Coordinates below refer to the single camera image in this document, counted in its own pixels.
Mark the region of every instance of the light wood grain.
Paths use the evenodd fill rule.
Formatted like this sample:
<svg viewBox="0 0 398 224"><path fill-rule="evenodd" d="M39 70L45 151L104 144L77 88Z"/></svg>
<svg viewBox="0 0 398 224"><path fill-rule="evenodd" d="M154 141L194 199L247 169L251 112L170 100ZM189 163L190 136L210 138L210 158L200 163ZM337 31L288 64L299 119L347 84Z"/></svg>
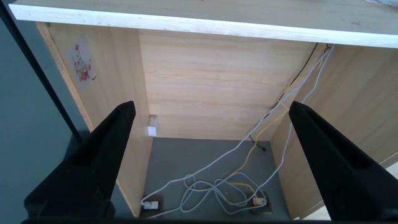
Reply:
<svg viewBox="0 0 398 224"><path fill-rule="evenodd" d="M80 114L82 115L88 130L91 132L94 130L94 125L91 122L90 117L88 116L87 110L80 98L79 92L76 89L75 84L73 83L67 66L64 64L62 60L62 56L60 55L60 52L58 51L57 46L55 45L55 42L50 34L49 29L43 22L36 22L36 27L39 30L41 36L43 37L43 40L45 41L45 44L47 48L50 50L51 56L54 59L54 62L58 68L58 70L61 73L61 76L64 80L64 82L67 84L67 87L69 89L69 92L73 98L73 100L76 103L77 108L79 109Z"/></svg>
<svg viewBox="0 0 398 224"><path fill-rule="evenodd" d="M397 9L363 0L18 0L10 8L28 21L398 47Z"/></svg>
<svg viewBox="0 0 398 224"><path fill-rule="evenodd" d="M49 31L66 65L67 50L81 37L87 41L97 78L83 89L75 88L75 78L74 85L71 77L64 75L64 79L80 97L94 128L120 103L135 103L136 118L117 183L134 216L138 216L152 147L152 138L147 134L149 107L138 31L66 24L51 24Z"/></svg>
<svg viewBox="0 0 398 224"><path fill-rule="evenodd" d="M389 166L386 169L391 175L398 179L398 162ZM330 220L330 216L326 206L321 203L322 207L311 213L309 216L305 217L304 220Z"/></svg>
<svg viewBox="0 0 398 224"><path fill-rule="evenodd" d="M245 137L273 107L315 45L154 30L140 30L140 39L158 137L194 139ZM264 125L283 112L273 113ZM274 130L260 139L270 140Z"/></svg>
<svg viewBox="0 0 398 224"><path fill-rule="evenodd" d="M397 153L398 51L370 47L337 46L325 67L317 90L306 101L382 166ZM313 88L315 76L296 97L301 101ZM271 139L278 164L289 130L286 116ZM322 202L317 184L295 132L289 141L280 181L290 217L306 217Z"/></svg>

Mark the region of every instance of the wooden desk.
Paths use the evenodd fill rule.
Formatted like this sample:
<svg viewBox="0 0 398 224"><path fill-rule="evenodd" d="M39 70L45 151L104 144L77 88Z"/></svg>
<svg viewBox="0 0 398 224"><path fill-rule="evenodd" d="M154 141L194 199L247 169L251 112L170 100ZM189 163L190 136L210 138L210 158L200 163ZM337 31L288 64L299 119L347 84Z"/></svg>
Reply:
<svg viewBox="0 0 398 224"><path fill-rule="evenodd" d="M152 145L150 114L158 116L161 137L242 139L317 42L287 91L300 85L326 43L344 44L306 103L385 167L397 161L398 11L392 7L363 0L18 0L10 7L17 19L38 21L91 130L116 105L136 103L118 177L135 216ZM314 79L285 104L302 100ZM278 108L261 127L284 112ZM288 127L286 117L260 137L271 140L277 163ZM279 175L292 218L322 204L295 134Z"/></svg>

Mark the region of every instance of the red flower decal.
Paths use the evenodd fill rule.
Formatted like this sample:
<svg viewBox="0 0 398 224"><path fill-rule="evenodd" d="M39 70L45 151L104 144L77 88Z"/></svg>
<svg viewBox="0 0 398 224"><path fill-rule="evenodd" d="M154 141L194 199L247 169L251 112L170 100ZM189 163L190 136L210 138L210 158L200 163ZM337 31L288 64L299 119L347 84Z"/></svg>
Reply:
<svg viewBox="0 0 398 224"><path fill-rule="evenodd" d="M86 81L87 78L88 78L88 72L87 72L87 70L82 71L82 73L81 73L81 79L84 80L84 81Z"/></svg>

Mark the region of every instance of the gray floor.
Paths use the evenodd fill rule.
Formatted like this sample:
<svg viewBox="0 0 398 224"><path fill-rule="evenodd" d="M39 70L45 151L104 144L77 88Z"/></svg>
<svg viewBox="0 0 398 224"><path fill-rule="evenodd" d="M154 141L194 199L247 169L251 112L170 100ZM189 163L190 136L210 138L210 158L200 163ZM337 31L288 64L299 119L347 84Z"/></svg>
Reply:
<svg viewBox="0 0 398 224"><path fill-rule="evenodd" d="M214 159L232 149L238 141L214 141L194 139L166 139L155 138L150 156L147 172L145 194L161 188L168 181L178 179L186 174L196 172L198 169L211 163ZM271 147L268 142L261 142L269 150L266 152L256 148L252 153L247 166L243 169L257 184L263 183L274 171L275 162ZM246 141L242 146L225 158L204 170L196 176L197 180L213 182L218 178L225 178L229 173L239 168L246 159L253 143ZM237 177L233 181L244 181ZM225 186L221 190L230 200L240 201L242 196L235 189ZM241 187L244 192L250 192L246 187ZM264 221L288 220L284 195L280 186L279 177L276 175L264 186L270 197L273 209L272 215L251 215L248 211L229 216L224 213L214 193L209 194L203 204L191 213L180 211L164 215L171 219L197 219L197 220L236 220L236 221ZM165 210L178 207L185 187L182 182L169 185L160 194L164 196ZM187 208L196 204L201 195L193 196L187 203Z"/></svg>

